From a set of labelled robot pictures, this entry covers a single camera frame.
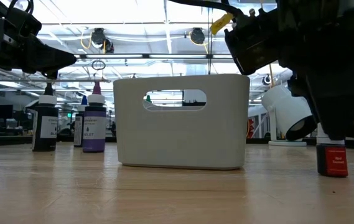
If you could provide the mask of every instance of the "white plastic basket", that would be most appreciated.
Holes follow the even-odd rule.
[[[236,74],[114,82],[118,159],[124,165],[237,169],[245,162],[248,77]],[[207,103],[149,110],[152,90],[202,90]]]

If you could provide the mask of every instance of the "table surface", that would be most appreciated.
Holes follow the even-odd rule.
[[[348,178],[319,176],[314,147],[247,145],[244,169],[122,166],[116,144],[84,154],[0,146],[0,223],[354,223]]]

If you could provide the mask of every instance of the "red label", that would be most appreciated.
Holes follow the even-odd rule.
[[[345,147],[326,147],[327,174],[337,177],[348,176]]]

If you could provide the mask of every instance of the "bottle label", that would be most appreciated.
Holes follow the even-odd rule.
[[[84,117],[83,139],[105,139],[106,117],[86,116]]]
[[[41,118],[40,138],[57,138],[58,118],[54,116],[43,116]]]
[[[345,147],[326,147],[327,174],[347,176],[347,157]]]
[[[37,120],[38,120],[38,112],[35,111],[34,112],[34,120],[33,120],[33,149],[34,149],[34,146],[35,146],[35,132],[37,131]]]
[[[75,120],[75,140],[74,145],[79,146],[82,144],[82,131],[83,131],[83,117],[76,116]]]

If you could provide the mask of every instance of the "yellow tag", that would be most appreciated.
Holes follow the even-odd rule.
[[[221,18],[219,18],[219,20],[215,21],[212,24],[211,26],[212,34],[213,35],[217,34],[217,32],[220,31],[222,27],[225,27],[232,19],[233,19],[233,15],[230,13],[223,15]]]

